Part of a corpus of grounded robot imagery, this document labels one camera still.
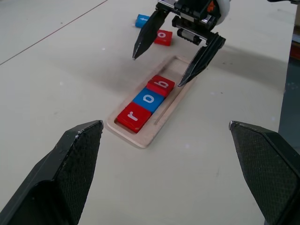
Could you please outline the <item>blue letter t block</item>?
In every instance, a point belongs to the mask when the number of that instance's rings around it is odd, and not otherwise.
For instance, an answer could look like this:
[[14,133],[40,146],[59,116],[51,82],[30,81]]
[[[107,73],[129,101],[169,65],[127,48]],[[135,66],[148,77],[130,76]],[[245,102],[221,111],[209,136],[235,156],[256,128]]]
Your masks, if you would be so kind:
[[139,14],[135,21],[135,27],[142,28],[149,18],[147,15]]

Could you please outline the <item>red letter r block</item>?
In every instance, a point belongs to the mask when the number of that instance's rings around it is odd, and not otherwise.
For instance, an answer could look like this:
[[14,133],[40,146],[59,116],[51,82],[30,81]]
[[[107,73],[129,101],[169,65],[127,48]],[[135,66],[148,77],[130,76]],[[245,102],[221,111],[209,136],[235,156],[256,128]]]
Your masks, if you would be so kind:
[[119,113],[116,120],[132,132],[138,133],[151,115],[147,109],[131,102]]

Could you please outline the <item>wooden letter tray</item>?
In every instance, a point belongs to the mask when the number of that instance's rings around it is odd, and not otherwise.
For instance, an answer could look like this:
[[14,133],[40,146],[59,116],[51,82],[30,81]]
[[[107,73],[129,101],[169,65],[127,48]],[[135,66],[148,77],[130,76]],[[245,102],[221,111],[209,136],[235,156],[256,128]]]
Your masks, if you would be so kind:
[[[147,76],[144,81],[142,81],[135,89],[131,90],[124,101],[109,115],[106,120],[107,128],[140,148],[148,147],[194,83],[191,81],[182,87],[178,87],[178,83],[181,80],[187,66],[188,60],[183,57],[171,56],[165,59],[150,73],[150,75]],[[142,129],[138,133],[134,133],[122,124],[118,123],[116,118],[119,113],[132,102],[136,95],[143,88],[146,88],[147,82],[155,75],[174,81],[175,86],[170,94],[165,97],[158,109],[144,124]]]

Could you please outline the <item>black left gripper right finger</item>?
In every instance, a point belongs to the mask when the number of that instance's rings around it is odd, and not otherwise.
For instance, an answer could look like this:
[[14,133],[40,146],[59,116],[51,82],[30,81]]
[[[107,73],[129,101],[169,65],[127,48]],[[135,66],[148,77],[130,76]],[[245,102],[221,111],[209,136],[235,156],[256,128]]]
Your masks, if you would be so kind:
[[267,225],[300,225],[300,154],[277,132],[231,121],[244,179]]

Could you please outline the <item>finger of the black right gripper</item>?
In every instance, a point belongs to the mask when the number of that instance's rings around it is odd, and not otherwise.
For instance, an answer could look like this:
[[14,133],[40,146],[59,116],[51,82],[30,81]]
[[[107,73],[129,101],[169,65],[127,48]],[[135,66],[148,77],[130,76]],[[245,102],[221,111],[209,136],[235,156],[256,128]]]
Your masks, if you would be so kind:
[[206,41],[206,45],[201,47],[187,67],[178,87],[186,85],[196,78],[210,64],[216,53],[223,47],[226,39],[218,33],[213,33]]
[[157,38],[157,32],[165,22],[168,12],[165,10],[156,10],[143,25],[134,45],[133,60],[141,56],[153,44]]

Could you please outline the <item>red letter b block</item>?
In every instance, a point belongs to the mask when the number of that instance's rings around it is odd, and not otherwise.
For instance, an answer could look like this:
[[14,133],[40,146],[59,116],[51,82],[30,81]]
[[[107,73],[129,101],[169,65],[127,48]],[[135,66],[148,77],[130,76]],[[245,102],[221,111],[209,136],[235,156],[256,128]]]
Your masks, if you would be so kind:
[[147,82],[146,88],[163,97],[167,97],[173,90],[174,86],[174,81],[155,75]]

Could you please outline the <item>dark furniture beside table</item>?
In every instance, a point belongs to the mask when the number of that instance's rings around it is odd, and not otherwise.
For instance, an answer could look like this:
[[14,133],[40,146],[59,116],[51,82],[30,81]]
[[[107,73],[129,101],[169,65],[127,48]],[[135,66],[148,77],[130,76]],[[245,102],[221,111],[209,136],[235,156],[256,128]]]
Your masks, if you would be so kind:
[[300,35],[298,34],[292,35],[290,57],[300,60]]

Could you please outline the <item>red letter o block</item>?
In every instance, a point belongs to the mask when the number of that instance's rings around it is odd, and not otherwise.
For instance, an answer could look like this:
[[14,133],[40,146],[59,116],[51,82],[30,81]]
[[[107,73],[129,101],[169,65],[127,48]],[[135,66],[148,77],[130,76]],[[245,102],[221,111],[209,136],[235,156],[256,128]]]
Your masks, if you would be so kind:
[[173,33],[166,30],[158,30],[157,37],[154,40],[155,44],[170,46],[172,42]]

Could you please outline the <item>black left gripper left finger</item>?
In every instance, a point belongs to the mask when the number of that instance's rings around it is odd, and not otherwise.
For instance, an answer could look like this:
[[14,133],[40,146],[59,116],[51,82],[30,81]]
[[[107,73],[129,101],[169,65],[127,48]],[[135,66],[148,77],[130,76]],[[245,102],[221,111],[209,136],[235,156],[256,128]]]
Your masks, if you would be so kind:
[[65,131],[0,212],[0,225],[78,225],[103,128],[95,120]]

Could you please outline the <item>blue letter o block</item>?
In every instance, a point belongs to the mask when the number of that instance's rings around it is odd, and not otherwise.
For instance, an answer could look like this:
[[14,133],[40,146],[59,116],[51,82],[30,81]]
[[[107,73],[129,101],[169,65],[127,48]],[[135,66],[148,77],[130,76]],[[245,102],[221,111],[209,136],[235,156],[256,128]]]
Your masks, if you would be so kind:
[[162,104],[164,99],[164,96],[159,95],[147,88],[143,88],[132,100],[132,102],[136,103],[137,105],[143,107],[153,114]]

